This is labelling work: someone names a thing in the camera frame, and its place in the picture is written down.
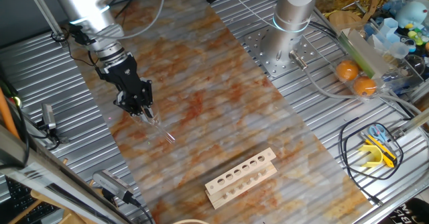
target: wooden test tube rack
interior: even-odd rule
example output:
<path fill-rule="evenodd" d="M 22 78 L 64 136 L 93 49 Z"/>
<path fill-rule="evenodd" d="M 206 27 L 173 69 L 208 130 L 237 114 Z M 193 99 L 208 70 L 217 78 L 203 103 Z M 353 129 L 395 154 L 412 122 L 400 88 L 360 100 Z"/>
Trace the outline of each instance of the wooden test tube rack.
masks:
<path fill-rule="evenodd" d="M 213 207 L 223 206 L 276 173 L 271 163 L 274 158 L 273 150 L 268 148 L 205 184 Z"/>

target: yellow clamp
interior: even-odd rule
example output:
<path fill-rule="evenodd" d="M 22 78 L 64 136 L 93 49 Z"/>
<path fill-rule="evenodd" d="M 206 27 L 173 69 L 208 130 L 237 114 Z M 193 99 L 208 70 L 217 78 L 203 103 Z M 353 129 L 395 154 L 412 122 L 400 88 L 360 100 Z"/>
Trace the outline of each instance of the yellow clamp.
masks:
<path fill-rule="evenodd" d="M 366 164 L 363 164 L 362 167 L 376 167 L 377 165 L 381 164 L 383 161 L 383 154 L 381 153 L 381 150 L 374 145 L 363 145 L 358 149 L 358 151 L 369 151 L 373 155 L 374 159 L 373 161 L 368 161 Z"/>

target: blue toy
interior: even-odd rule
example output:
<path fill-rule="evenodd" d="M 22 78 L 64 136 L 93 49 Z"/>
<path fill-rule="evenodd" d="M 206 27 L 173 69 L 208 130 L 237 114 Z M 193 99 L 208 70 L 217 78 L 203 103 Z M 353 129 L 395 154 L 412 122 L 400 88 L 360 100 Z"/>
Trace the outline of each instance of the blue toy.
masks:
<path fill-rule="evenodd" d="M 413 30 L 423 28 L 423 21 L 426 19 L 428 9 L 417 1 L 412 1 L 403 6 L 396 14 L 395 19 L 399 27 Z"/>

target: orange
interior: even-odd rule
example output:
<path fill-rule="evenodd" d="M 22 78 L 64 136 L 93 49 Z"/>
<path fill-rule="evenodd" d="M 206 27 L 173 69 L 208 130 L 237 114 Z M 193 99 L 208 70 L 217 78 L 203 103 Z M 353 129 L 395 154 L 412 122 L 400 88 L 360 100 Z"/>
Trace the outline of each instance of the orange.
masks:
<path fill-rule="evenodd" d="M 359 69 L 352 60 L 343 60 L 336 66 L 336 74 L 342 81 L 353 80 L 359 74 Z"/>
<path fill-rule="evenodd" d="M 353 89 L 359 96 L 368 97 L 375 93 L 377 85 L 368 76 L 361 76 L 353 83 Z"/>

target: black cable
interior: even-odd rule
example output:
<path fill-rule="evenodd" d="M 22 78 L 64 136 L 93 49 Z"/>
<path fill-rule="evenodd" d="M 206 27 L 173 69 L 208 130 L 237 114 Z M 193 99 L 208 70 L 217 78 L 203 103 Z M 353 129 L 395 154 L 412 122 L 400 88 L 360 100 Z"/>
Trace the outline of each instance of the black cable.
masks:
<path fill-rule="evenodd" d="M 97 59 L 97 61 L 94 62 L 93 57 L 91 56 L 91 51 L 88 51 L 88 58 L 89 58 L 89 61 L 92 64 L 92 66 L 97 67 L 97 62 L 99 61 L 99 59 Z"/>
<path fill-rule="evenodd" d="M 13 100 L 15 101 L 15 105 L 18 111 L 18 115 L 20 118 L 20 137 L 21 137 L 21 141 L 23 141 L 25 143 L 25 156 L 24 159 L 22 161 L 22 164 L 4 164 L 2 166 L 0 166 L 0 170 L 4 170 L 7 168 L 17 168 L 17 169 L 23 169 L 27 166 L 27 162 L 28 162 L 28 158 L 29 158 L 29 141 L 28 141 L 28 132 L 27 132 L 27 127 L 25 125 L 25 119 L 23 116 L 23 113 L 21 111 L 21 108 L 19 108 L 19 103 L 17 101 L 16 98 L 13 98 Z"/>
<path fill-rule="evenodd" d="M 49 151 L 55 150 L 61 144 L 60 139 L 57 136 L 54 136 L 54 138 L 55 138 L 56 144 L 54 147 L 48 149 Z"/>
<path fill-rule="evenodd" d="M 147 219 L 149 219 L 150 224 L 154 224 L 154 222 L 152 222 L 152 218 L 149 216 L 149 214 L 147 213 L 147 211 L 141 206 L 141 204 L 139 203 L 139 205 L 137 206 L 140 208 L 140 210 L 143 211 L 143 213 L 145 213 Z"/>
<path fill-rule="evenodd" d="M 48 136 L 37 136 L 37 135 L 33 135 L 33 134 L 30 134 L 32 137 L 34 137 L 34 138 L 37 138 L 37 139 L 46 139 L 46 138 L 49 138 Z"/>
<path fill-rule="evenodd" d="M 146 215 L 147 219 L 149 219 L 150 223 L 154 224 L 154 222 L 152 222 L 152 218 L 149 216 L 149 214 L 147 213 L 147 211 L 141 206 L 141 204 L 140 204 L 140 202 L 138 200 L 136 200 L 134 198 L 130 198 L 129 199 L 129 203 L 135 205 L 136 207 L 139 207 L 140 210 L 142 210 L 143 213 L 145 213 L 145 215 Z"/>
<path fill-rule="evenodd" d="M 122 7 L 119 13 L 116 14 L 115 19 L 117 19 L 129 7 L 132 1 L 133 0 L 128 0 L 127 4 L 124 7 Z"/>
<path fill-rule="evenodd" d="M 321 25 L 319 23 L 311 21 L 308 24 L 308 26 L 313 27 L 315 29 L 318 29 L 318 30 L 322 31 L 323 33 L 329 35 L 330 37 L 336 39 L 336 33 L 332 29 L 329 29 L 329 28 L 325 27 L 324 25 Z"/>
<path fill-rule="evenodd" d="M 401 164 L 402 164 L 402 160 L 404 159 L 404 151 L 402 150 L 402 147 L 396 142 L 396 140 L 395 140 L 395 138 L 393 137 L 393 135 L 391 134 L 391 132 L 383 125 L 383 124 L 381 124 L 381 123 L 370 123 L 370 124 L 367 124 L 367 125 L 365 125 L 365 126 L 363 126 L 363 127 L 361 127 L 360 129 L 358 129 L 358 130 L 356 130 L 356 131 L 354 131 L 353 133 L 351 133 L 350 135 L 348 135 L 345 139 L 344 139 L 344 143 L 343 143 L 343 133 L 344 133 L 344 130 L 346 129 L 346 127 L 348 126 L 348 125 L 350 125 L 351 123 L 353 123 L 353 122 L 355 122 L 356 120 L 358 120 L 359 118 L 357 117 L 357 118 L 355 118 L 355 119 L 353 119 L 353 120 L 351 120 L 351 121 L 349 121 L 348 123 L 346 123 L 345 125 L 343 125 L 343 127 L 341 128 L 341 130 L 340 130 L 340 135 L 339 135 L 339 137 L 340 137 L 340 152 L 341 152 L 341 157 L 343 158 L 343 162 L 344 162 L 344 164 L 345 164 L 345 166 L 346 166 L 346 169 L 347 169 L 347 174 L 350 176 L 350 179 L 356 184 L 356 186 L 360 189 L 360 190 L 362 190 L 362 192 L 364 192 L 372 201 L 374 201 L 376 204 L 380 204 L 381 203 L 381 201 L 380 201 L 380 199 L 378 199 L 377 197 L 375 197 L 375 196 L 373 196 L 372 194 L 369 194 L 364 188 L 362 188 L 362 186 L 360 186 L 359 185 L 359 183 L 357 183 L 357 181 L 355 180 L 355 177 L 353 177 L 353 175 L 351 174 L 351 172 L 353 171 L 353 172 L 355 172 L 355 173 L 357 173 L 357 174 L 361 174 L 361 175 L 363 175 L 363 176 L 366 176 L 366 177 L 368 177 L 368 178 L 372 178 L 372 179 L 375 179 L 375 180 L 387 180 L 388 178 L 390 178 L 390 177 L 392 177 L 395 173 L 396 173 L 396 171 L 399 169 L 399 167 L 401 166 Z M 399 151 L 400 151 L 400 153 L 401 153 L 401 155 L 400 155 L 400 160 L 399 160 L 399 162 L 397 163 L 397 165 L 396 165 L 396 167 L 393 169 L 393 171 L 388 175 L 388 176 L 386 176 L 386 177 L 383 177 L 383 178 L 380 178 L 380 177 L 375 177 L 375 176 L 372 176 L 372 175 L 368 175 L 368 174 L 365 174 L 365 173 L 362 173 L 362 172 L 360 172 L 360 171 L 357 171 L 357 170 L 355 170 L 355 169 L 353 169 L 353 168 L 351 168 L 350 166 L 349 166 L 349 160 L 348 160 L 348 157 L 347 157 L 347 152 L 348 152 L 348 150 L 347 150 L 347 141 L 349 140 L 349 138 L 350 137 L 352 137 L 352 136 L 354 136 L 354 135 L 356 135 L 357 133 L 359 133 L 360 131 L 362 131 L 362 130 L 364 130 L 365 128 L 367 128 L 367 127 L 369 127 L 369 126 L 371 126 L 371 125 L 375 125 L 375 124 L 380 124 L 382 127 L 384 127 L 384 129 L 386 130 L 386 132 L 389 134 L 389 136 L 390 136 L 390 138 L 391 138 L 391 140 L 396 144 L 396 146 L 397 146 L 397 148 L 399 149 Z"/>
<path fill-rule="evenodd" d="M 55 42 L 58 42 L 58 43 L 66 42 L 66 44 L 67 44 L 67 48 L 68 48 L 68 54 L 70 55 L 71 59 L 73 59 L 73 60 L 77 60 L 77 61 L 81 61 L 81 62 L 83 62 L 83 63 L 85 63 L 85 64 L 87 64 L 87 65 L 89 65 L 89 66 L 94 66 L 94 65 L 91 65 L 91 64 L 89 64 L 88 62 L 86 62 L 86 61 L 84 61 L 84 60 L 77 59 L 77 58 L 74 58 L 74 57 L 72 56 L 72 50 L 70 49 L 70 44 L 69 44 L 69 43 L 68 43 L 68 41 L 67 41 L 67 39 L 70 37 L 70 32 L 69 32 L 66 28 L 64 28 L 64 27 L 61 27 L 61 29 L 67 32 L 67 34 L 65 34 L 65 35 L 64 35 L 64 39 L 63 39 L 63 40 L 57 40 L 57 39 L 55 39 L 55 38 L 54 38 L 54 32 L 52 32 L 52 34 L 51 34 L 51 38 L 52 38 Z"/>

